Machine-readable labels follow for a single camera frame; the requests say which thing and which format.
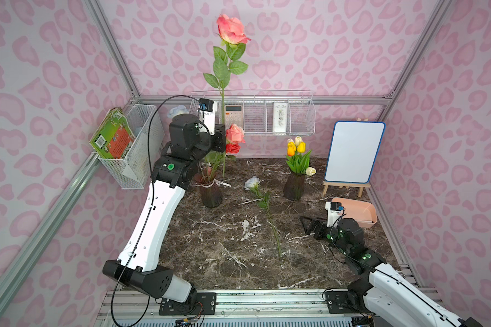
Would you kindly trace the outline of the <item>red rose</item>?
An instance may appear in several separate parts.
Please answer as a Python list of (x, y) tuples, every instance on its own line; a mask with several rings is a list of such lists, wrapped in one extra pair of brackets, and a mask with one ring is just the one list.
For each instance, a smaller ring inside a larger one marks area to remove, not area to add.
[(237, 143), (228, 143), (226, 145), (226, 153), (228, 155), (236, 155), (240, 151), (241, 146)]

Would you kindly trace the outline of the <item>pink rose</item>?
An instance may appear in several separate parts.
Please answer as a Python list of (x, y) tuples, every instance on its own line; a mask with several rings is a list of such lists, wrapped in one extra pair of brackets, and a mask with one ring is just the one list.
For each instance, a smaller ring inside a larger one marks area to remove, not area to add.
[(245, 142), (245, 132), (243, 128), (237, 124), (232, 124), (226, 131), (226, 139), (233, 144), (239, 144)]
[[(225, 90), (233, 75), (244, 74), (248, 70), (248, 64), (241, 58), (246, 51), (246, 45), (251, 39), (246, 36), (245, 27), (238, 18), (231, 18), (221, 14), (217, 21), (221, 45), (214, 47), (213, 72), (204, 73), (206, 82), (217, 90), (221, 96), (221, 106), (225, 105)], [(206, 162), (211, 166), (210, 177), (216, 178), (219, 168), (224, 169), (226, 158), (234, 155), (211, 152), (206, 157)]]

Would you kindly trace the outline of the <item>pink plastic tray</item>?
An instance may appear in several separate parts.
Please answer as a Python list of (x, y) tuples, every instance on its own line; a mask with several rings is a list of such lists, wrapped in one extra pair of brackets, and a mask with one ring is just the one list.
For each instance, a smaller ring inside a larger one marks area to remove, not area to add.
[(376, 208), (370, 202), (347, 198), (333, 198), (332, 201), (340, 202), (346, 209), (346, 218), (353, 218), (361, 228), (371, 228), (378, 222)]

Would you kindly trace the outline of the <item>white rose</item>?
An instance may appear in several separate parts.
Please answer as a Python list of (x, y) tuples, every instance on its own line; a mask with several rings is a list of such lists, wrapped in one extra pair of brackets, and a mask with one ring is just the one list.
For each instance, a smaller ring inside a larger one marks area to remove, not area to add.
[(189, 109), (184, 105), (178, 105), (169, 110), (168, 118), (173, 119), (180, 114), (189, 114)]
[(273, 232), (273, 236), (276, 242), (276, 250), (278, 257), (282, 257), (282, 247), (281, 247), (281, 241), (280, 241), (280, 235), (278, 232), (278, 229), (273, 221), (272, 215), (271, 215), (271, 210), (270, 210), (270, 200), (271, 196), (269, 192), (264, 192), (260, 189), (260, 183), (261, 180), (258, 177), (253, 176), (252, 178), (248, 179), (245, 184), (244, 188), (250, 192), (252, 192), (255, 196), (256, 199), (258, 200), (258, 206), (260, 209), (262, 209), (265, 214), (267, 215), (267, 222), (270, 225), (271, 231)]

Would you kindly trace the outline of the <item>small cream tulip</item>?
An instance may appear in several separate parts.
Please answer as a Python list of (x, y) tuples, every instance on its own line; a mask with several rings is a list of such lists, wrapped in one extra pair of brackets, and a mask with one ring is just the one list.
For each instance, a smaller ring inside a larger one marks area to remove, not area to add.
[(316, 169), (313, 167), (307, 167), (306, 169), (306, 175), (311, 177), (316, 174)]

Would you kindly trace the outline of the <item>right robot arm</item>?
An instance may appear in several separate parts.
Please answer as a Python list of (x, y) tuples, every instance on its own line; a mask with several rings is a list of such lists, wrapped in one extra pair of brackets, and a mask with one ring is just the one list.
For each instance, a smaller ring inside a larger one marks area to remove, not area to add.
[(325, 239), (339, 251), (360, 278), (348, 285), (346, 305), (356, 312), (382, 317), (392, 326), (480, 326), (444, 308), (409, 283), (377, 252), (365, 245), (364, 231), (352, 218), (337, 218), (331, 226), (324, 219), (301, 216), (307, 235)]

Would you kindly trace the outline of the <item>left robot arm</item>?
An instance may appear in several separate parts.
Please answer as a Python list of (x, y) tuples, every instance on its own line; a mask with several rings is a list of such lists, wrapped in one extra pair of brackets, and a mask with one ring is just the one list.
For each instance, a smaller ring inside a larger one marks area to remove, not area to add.
[(174, 117), (169, 131), (171, 140), (152, 168), (147, 200), (132, 236), (116, 260), (105, 262), (102, 272), (151, 298), (187, 303), (196, 290), (159, 264), (160, 250), (199, 162), (212, 151), (225, 151), (226, 132), (223, 124), (209, 129), (193, 114)]

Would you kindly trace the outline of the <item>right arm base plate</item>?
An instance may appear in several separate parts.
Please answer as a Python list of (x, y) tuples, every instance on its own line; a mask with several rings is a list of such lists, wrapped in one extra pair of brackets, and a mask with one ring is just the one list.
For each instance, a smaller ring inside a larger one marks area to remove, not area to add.
[(330, 314), (371, 313), (364, 305), (364, 301), (350, 290), (326, 289), (321, 297), (326, 302)]

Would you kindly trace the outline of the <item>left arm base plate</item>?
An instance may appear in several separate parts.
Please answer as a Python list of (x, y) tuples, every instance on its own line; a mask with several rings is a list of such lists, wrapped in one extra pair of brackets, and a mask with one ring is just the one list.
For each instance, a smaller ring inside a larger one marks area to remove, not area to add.
[(191, 294), (186, 302), (177, 302), (170, 299), (162, 300), (160, 304), (160, 316), (192, 316), (202, 313), (202, 315), (213, 316), (217, 303), (215, 292), (202, 292), (195, 295)]

